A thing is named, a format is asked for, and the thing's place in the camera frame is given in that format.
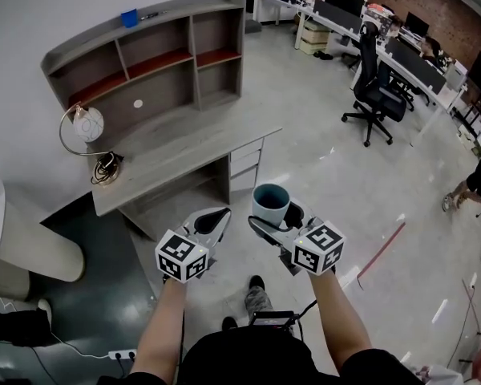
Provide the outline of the grey wooden shelf unit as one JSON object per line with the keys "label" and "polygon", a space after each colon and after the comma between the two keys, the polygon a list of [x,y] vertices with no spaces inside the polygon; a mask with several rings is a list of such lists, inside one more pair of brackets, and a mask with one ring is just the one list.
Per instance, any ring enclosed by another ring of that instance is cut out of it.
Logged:
{"label": "grey wooden shelf unit", "polygon": [[87,145],[108,151],[154,117],[204,110],[242,91],[245,0],[171,0],[145,6],[125,28],[112,18],[48,51],[40,67],[62,107],[98,109],[103,134]]}

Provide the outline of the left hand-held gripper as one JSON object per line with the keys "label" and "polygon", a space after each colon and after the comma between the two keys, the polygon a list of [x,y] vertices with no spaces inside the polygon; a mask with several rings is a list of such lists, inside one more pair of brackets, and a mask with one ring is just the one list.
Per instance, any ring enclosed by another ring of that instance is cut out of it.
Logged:
{"label": "left hand-held gripper", "polygon": [[231,220],[230,208],[194,212],[176,231],[167,230],[155,248],[159,271],[183,284],[208,271],[216,262],[216,245]]}

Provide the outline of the person's right forearm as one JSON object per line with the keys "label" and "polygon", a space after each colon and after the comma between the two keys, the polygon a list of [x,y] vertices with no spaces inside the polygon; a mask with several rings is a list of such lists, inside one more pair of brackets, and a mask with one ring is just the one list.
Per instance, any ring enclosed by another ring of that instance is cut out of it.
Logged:
{"label": "person's right forearm", "polygon": [[344,363],[360,351],[372,348],[370,337],[332,270],[309,274],[321,318],[325,343],[340,372]]}

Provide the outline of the long white office desk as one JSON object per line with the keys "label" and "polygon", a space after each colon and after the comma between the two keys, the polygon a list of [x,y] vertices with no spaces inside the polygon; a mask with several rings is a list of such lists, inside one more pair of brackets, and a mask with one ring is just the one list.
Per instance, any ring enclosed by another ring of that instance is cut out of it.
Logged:
{"label": "long white office desk", "polygon": [[[279,13],[283,7],[291,8],[300,14],[295,41],[296,48],[300,46],[306,17],[356,42],[360,40],[359,31],[362,28],[362,18],[353,16],[329,3],[319,1],[316,6],[309,7],[283,0],[257,0],[258,8],[261,8],[263,1],[270,2],[270,4],[276,7],[276,22],[280,20]],[[452,110],[461,99],[462,94],[467,91],[467,84],[463,83],[459,89],[455,90],[445,79],[445,76],[432,67],[430,63],[417,59],[412,62],[406,60],[404,56],[405,49],[406,46],[393,38],[388,43],[378,46],[376,53],[380,61],[395,69],[408,83],[419,88],[436,104],[434,114],[428,119],[426,125],[414,139],[414,142],[417,143],[443,113],[448,113]]]}

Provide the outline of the black desk divider panel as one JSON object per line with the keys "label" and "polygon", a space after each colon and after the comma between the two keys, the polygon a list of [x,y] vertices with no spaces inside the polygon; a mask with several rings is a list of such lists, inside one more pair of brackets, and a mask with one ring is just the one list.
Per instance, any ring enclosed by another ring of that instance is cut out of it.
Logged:
{"label": "black desk divider panel", "polygon": [[358,34],[362,27],[362,19],[359,16],[322,0],[315,0],[313,12],[355,34]]}
{"label": "black desk divider panel", "polygon": [[439,95],[446,84],[445,78],[426,60],[396,38],[390,38],[385,46],[384,59],[413,87],[425,93]]}

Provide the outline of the globe lamp with gold arc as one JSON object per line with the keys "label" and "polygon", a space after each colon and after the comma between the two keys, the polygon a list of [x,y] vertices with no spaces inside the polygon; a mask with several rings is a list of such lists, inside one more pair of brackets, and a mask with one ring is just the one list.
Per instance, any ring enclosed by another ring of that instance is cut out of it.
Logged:
{"label": "globe lamp with gold arc", "polygon": [[96,141],[104,131],[104,118],[101,112],[94,108],[84,108],[80,102],[73,104],[63,114],[59,122],[59,141],[67,152],[74,156],[94,157],[95,165],[91,170],[91,183],[106,186],[119,175],[124,157],[113,152],[77,152],[71,149],[63,138],[63,124],[70,120],[75,134],[86,144]]}

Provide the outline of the black waist-mounted device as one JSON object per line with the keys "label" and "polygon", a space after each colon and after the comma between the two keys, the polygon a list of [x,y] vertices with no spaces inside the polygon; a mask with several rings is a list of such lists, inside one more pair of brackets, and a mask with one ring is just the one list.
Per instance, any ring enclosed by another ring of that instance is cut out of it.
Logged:
{"label": "black waist-mounted device", "polygon": [[260,311],[254,312],[250,326],[267,326],[289,330],[297,321],[298,315],[292,311]]}

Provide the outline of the beige upholstered chair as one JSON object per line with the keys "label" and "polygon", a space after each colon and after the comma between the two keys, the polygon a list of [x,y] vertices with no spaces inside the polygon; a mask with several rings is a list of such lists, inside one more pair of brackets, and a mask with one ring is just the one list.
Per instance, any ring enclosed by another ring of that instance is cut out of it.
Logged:
{"label": "beige upholstered chair", "polygon": [[76,282],[84,270],[81,248],[22,214],[0,180],[0,297],[26,300],[32,273]]}

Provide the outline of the beige drawer cabinet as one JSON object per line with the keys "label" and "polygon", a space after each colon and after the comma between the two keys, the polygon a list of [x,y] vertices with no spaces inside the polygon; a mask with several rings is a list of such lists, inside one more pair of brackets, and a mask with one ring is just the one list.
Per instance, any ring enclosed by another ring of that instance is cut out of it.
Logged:
{"label": "beige drawer cabinet", "polygon": [[305,21],[301,34],[299,49],[307,55],[313,55],[327,48],[331,30],[313,20]]}

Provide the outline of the black office chair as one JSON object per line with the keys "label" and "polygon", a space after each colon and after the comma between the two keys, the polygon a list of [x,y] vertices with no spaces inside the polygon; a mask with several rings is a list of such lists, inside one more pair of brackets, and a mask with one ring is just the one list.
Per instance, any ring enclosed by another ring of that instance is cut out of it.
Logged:
{"label": "black office chair", "polygon": [[366,139],[363,145],[370,146],[372,128],[375,125],[385,134],[387,144],[392,145],[393,136],[383,126],[382,121],[389,118],[401,122],[406,112],[406,101],[388,87],[388,79],[379,73],[377,61],[378,27],[372,22],[364,22],[360,30],[361,72],[354,86],[354,109],[357,113],[344,113],[342,122],[348,119],[365,120],[367,122]]}

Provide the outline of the person's left forearm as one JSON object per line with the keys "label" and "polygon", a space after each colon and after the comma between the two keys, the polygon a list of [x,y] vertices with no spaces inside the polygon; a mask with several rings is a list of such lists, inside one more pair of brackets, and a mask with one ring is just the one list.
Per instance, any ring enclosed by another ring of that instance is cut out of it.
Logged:
{"label": "person's left forearm", "polygon": [[131,372],[146,372],[173,381],[180,355],[186,285],[169,278],[143,332]]}

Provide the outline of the person's black shirt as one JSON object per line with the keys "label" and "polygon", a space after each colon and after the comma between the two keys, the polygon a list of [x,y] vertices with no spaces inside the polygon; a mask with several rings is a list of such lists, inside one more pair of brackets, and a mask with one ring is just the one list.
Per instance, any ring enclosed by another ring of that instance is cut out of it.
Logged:
{"label": "person's black shirt", "polygon": [[208,334],[185,355],[176,385],[423,385],[392,354],[368,349],[337,375],[321,373],[311,351],[282,330],[244,326]]}

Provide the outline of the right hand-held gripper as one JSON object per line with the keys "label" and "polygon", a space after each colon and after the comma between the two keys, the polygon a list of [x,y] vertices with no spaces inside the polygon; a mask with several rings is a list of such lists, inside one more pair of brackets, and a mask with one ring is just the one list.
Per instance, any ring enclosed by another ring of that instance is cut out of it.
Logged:
{"label": "right hand-held gripper", "polygon": [[285,228],[249,216],[252,231],[261,238],[272,239],[280,248],[280,260],[295,275],[301,270],[322,275],[332,269],[342,257],[345,235],[331,222],[316,216],[305,216],[298,201],[290,201],[282,225]]}

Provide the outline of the teal ceramic mug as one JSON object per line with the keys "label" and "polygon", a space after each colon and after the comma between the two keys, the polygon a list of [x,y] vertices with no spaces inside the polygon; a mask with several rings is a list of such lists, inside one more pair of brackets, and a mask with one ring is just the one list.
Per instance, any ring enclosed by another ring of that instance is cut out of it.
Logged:
{"label": "teal ceramic mug", "polygon": [[253,216],[278,227],[290,204],[286,189],[278,184],[260,184],[253,190]]}

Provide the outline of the person's camouflage trouser leg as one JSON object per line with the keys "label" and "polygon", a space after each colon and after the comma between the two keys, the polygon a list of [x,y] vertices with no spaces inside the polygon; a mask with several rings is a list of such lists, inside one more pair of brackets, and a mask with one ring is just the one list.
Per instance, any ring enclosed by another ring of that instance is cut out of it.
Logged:
{"label": "person's camouflage trouser leg", "polygon": [[247,310],[249,320],[253,319],[256,312],[273,312],[273,305],[269,299],[269,296],[259,286],[253,286],[249,288],[248,293],[245,296],[245,308]]}

